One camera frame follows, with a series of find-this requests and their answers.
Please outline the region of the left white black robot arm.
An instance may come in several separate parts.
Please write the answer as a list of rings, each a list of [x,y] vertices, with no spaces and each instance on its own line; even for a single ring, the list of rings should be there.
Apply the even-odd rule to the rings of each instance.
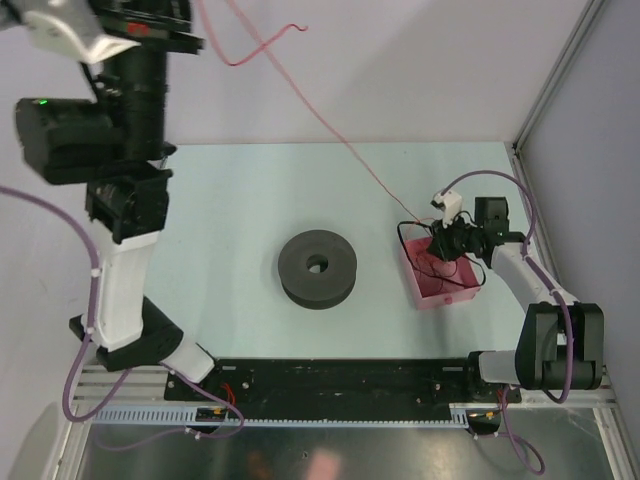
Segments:
[[[15,124],[25,162],[52,185],[82,184],[91,223],[95,282],[85,315],[70,329],[118,372],[163,365],[197,398],[214,397],[213,358],[187,339],[144,293],[168,207],[175,152],[165,138],[168,57],[197,54],[187,1],[6,1],[32,44],[77,62],[92,99],[23,98]]]

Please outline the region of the pink plastic box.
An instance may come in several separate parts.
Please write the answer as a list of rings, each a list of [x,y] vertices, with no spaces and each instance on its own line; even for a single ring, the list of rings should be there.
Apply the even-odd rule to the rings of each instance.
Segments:
[[[471,261],[460,257],[444,262],[429,254],[430,237],[405,242],[400,261],[405,283],[417,310],[450,306],[472,300],[481,289]]]

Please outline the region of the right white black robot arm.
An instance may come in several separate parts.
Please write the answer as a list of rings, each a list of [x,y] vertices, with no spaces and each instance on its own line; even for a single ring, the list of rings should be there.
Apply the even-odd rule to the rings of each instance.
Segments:
[[[442,217],[430,227],[428,253],[445,262],[474,255],[502,279],[525,313],[514,349],[470,354],[477,367],[461,376],[463,393],[484,401],[498,384],[513,385],[563,403],[573,390],[599,388],[604,313],[568,293],[537,263],[525,235],[510,228],[506,199],[478,198],[470,222],[456,193],[437,194],[432,204]]]

